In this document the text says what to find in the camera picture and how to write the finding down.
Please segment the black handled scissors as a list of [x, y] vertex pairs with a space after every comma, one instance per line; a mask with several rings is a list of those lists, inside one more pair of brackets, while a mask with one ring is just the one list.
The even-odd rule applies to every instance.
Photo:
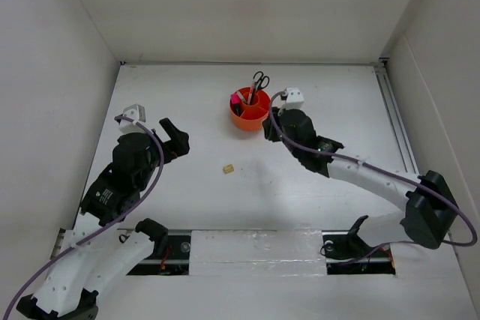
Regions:
[[269, 76], [265, 75], [261, 70], [259, 70], [253, 75], [253, 81], [257, 81], [256, 92], [258, 92], [259, 90], [263, 90], [269, 85], [270, 78]]

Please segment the small tan eraser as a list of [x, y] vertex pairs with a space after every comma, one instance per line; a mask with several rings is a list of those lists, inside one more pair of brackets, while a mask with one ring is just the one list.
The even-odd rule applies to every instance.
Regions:
[[229, 164], [229, 165], [226, 165], [225, 167], [223, 167], [223, 173], [224, 174], [229, 174], [231, 172], [234, 171], [234, 166], [233, 164]]

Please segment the black gel pen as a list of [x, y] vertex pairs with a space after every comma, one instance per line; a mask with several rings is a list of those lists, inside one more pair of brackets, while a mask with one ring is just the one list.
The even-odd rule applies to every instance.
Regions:
[[[256, 83], [256, 89], [257, 89], [257, 81], [254, 81], [254, 82]], [[255, 90], [255, 92], [254, 92], [254, 98], [255, 98], [255, 94], [256, 94], [256, 92], [257, 92], [257, 90]], [[251, 104], [251, 106], [254, 104], [254, 98], [253, 98], [253, 100], [252, 100], [252, 104]]]

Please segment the red clear pen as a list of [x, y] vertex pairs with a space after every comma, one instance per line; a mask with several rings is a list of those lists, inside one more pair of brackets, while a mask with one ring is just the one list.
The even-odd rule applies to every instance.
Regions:
[[250, 86], [250, 89], [249, 89], [249, 92], [248, 92], [248, 96], [247, 96], [247, 105], [251, 105], [252, 104], [252, 100], [254, 98], [254, 92], [256, 90], [256, 83], [255, 82], [252, 82], [251, 86]]

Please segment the green clear pen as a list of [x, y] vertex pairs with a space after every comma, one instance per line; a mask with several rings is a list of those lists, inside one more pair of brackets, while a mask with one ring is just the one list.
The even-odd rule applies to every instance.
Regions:
[[236, 91], [235, 92], [235, 95], [238, 97], [238, 99], [243, 103], [243, 104], [246, 104], [247, 101], [245, 100], [245, 97], [243, 96], [243, 94], [240, 92], [240, 91]]

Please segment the pink capped black highlighter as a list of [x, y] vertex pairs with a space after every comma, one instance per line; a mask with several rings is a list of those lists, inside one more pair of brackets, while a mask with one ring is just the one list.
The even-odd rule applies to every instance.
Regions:
[[233, 93], [231, 94], [230, 101], [232, 104], [233, 113], [237, 117], [240, 117], [242, 115], [242, 99], [237, 93]]

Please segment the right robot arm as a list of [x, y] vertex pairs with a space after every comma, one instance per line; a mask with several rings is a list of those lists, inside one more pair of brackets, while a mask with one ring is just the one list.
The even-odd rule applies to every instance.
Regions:
[[306, 170], [355, 185], [396, 207], [382, 217], [361, 215], [335, 238], [333, 247], [343, 258], [362, 256], [380, 244], [418, 244], [434, 250], [444, 243], [458, 206], [439, 173], [415, 175], [374, 166], [348, 153], [340, 142], [317, 135], [300, 109], [273, 107], [262, 126], [265, 138], [282, 142]]

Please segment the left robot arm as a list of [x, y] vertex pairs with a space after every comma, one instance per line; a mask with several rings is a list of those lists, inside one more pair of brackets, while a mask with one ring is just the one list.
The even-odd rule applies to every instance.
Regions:
[[37, 272], [47, 274], [44, 283], [31, 295], [20, 290], [10, 303], [27, 319], [95, 319], [99, 303], [123, 277], [167, 250], [167, 228], [146, 218], [116, 251], [107, 252], [120, 223], [153, 191], [163, 167], [188, 154], [189, 135], [168, 118], [159, 121], [166, 142], [131, 116], [116, 121], [122, 135], [112, 160], [86, 191], [60, 253]]

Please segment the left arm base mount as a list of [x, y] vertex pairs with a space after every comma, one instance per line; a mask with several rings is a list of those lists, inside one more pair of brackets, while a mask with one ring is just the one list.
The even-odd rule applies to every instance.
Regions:
[[123, 244], [135, 230], [146, 230], [158, 238], [153, 253], [135, 265], [128, 276], [184, 276], [189, 274], [191, 254], [191, 233], [189, 230], [169, 230], [156, 221], [146, 218], [134, 229], [122, 229], [118, 235]]

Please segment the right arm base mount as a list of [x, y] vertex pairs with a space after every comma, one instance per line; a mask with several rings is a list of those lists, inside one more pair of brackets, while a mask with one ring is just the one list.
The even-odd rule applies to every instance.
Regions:
[[359, 237], [359, 230], [367, 218], [359, 217], [348, 230], [322, 233], [319, 254], [325, 258], [328, 275], [396, 274], [389, 247], [366, 257], [373, 247]]

